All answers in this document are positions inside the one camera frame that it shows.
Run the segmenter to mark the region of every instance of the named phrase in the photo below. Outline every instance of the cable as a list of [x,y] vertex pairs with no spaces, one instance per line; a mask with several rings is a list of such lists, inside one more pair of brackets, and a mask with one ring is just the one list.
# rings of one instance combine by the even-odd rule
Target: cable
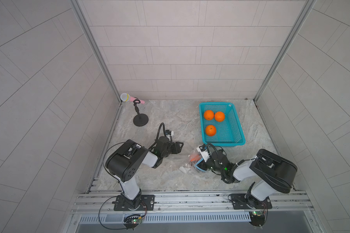
[[103,205],[104,205],[107,201],[109,201],[110,199],[116,198],[116,197],[117,197],[117,196],[112,196],[111,198],[108,198],[108,199],[101,205],[100,209],[98,210],[98,221],[100,222],[101,226],[103,226],[104,228],[106,228],[106,229],[108,229],[108,230],[125,230],[125,229],[127,229],[127,228],[108,228],[108,227],[104,226],[104,225],[101,223],[101,220],[100,220],[100,211],[101,211],[101,208],[103,207]]
[[163,135],[166,136],[166,132],[165,132],[165,124],[162,122],[160,125],[159,125],[159,128],[158,128],[158,132],[157,132],[157,136],[156,136],[156,139],[154,141],[154,143],[149,147],[149,150],[151,150],[154,145],[157,143],[157,140],[158,140],[158,137],[159,137],[159,132],[161,131],[161,127],[163,126]]
[[107,152],[110,150],[110,149],[112,149],[113,147],[115,147],[116,145],[119,145],[119,144],[122,144],[122,143],[125,143],[125,142],[119,142],[119,143],[117,143],[117,144],[115,144],[115,145],[112,145],[111,147],[109,147],[109,149],[107,149],[106,150],[106,152],[105,152],[105,154],[104,154],[104,157],[103,157],[103,167],[104,167],[104,169],[105,169],[105,171],[107,172],[107,174],[109,174],[109,175],[111,175],[111,176],[113,176],[108,170],[107,170],[107,168],[106,168],[106,166],[105,166],[105,157],[106,157],[106,154],[107,154]]
[[[215,148],[215,146],[213,145],[213,144],[211,144],[211,143],[207,143],[206,144],[206,149],[207,149],[207,152],[208,153],[210,153],[210,150],[209,150],[209,146],[211,146],[213,149],[214,149],[214,151],[216,152],[216,155],[218,156],[218,163],[220,164],[220,172],[221,172],[221,180],[223,180],[223,182],[224,183],[226,183],[226,184],[232,184],[233,183],[233,176],[228,176],[226,173],[225,173],[225,166],[224,166],[224,164],[222,163],[222,160],[220,159],[220,155],[219,155],[219,153],[218,153],[218,150]],[[233,166],[233,168],[232,168],[232,170],[234,170],[235,169],[235,167],[237,167],[237,164],[235,164],[234,166]]]
[[215,175],[221,176],[220,174],[215,173],[215,171],[211,170],[212,173],[214,173]]

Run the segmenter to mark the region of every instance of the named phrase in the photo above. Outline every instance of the marble floor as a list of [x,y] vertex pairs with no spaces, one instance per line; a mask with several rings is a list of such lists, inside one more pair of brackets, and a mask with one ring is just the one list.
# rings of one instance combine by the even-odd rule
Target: marble floor
[[[240,183],[225,184],[220,176],[211,171],[200,172],[188,165],[188,156],[203,143],[199,103],[220,101],[235,105],[246,139],[243,146],[224,147],[230,162],[237,163],[241,159],[251,158],[261,148],[277,154],[252,100],[148,100],[144,105],[138,104],[140,113],[149,117],[149,123],[142,127],[132,123],[136,113],[133,103],[128,102],[123,106],[110,145],[131,139],[148,148],[156,138],[159,124],[164,122],[166,129],[174,131],[173,141],[184,142],[184,146],[181,153],[164,158],[156,169],[140,166],[135,177],[142,190],[247,190],[253,181],[260,180],[258,176]],[[120,190],[120,185],[101,169],[96,188]]]

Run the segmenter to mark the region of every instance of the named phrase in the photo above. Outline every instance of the plastic bag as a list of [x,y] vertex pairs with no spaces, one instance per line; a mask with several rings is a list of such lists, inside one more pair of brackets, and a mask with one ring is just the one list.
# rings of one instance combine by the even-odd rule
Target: plastic bag
[[202,156],[198,153],[198,151],[193,150],[190,155],[188,155],[188,161],[184,163],[179,170],[183,173],[190,173],[192,175],[200,174],[201,171],[196,169],[195,164],[202,159]]

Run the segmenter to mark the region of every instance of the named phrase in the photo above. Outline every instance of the metal vent grille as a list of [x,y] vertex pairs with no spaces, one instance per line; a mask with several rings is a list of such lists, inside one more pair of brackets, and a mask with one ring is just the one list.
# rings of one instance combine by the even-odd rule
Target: metal vent grille
[[[103,222],[105,221],[105,215],[101,215],[100,214],[100,221]],[[83,223],[94,223],[94,222],[98,222],[98,215],[97,214],[84,214],[81,218],[80,218],[80,222]]]
[[[106,224],[122,223],[129,214],[100,214]],[[249,212],[148,213],[143,223],[250,222]],[[83,214],[80,224],[98,223],[97,214]]]
[[194,223],[194,222],[247,222],[249,212],[225,213],[154,213],[147,215],[143,223]]

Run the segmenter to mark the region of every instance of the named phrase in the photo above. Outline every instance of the pink microphone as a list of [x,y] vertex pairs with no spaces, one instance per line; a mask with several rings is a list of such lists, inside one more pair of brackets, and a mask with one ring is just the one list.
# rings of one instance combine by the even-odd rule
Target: pink microphone
[[[130,96],[129,94],[127,94],[127,93],[122,93],[121,94],[121,100],[123,101],[123,102],[127,102],[127,101],[131,101],[131,102],[133,102],[134,100],[140,100],[140,99],[138,99],[138,98],[135,98],[135,97],[132,97],[132,96]],[[140,100],[140,104],[145,104],[145,101],[144,100]]]

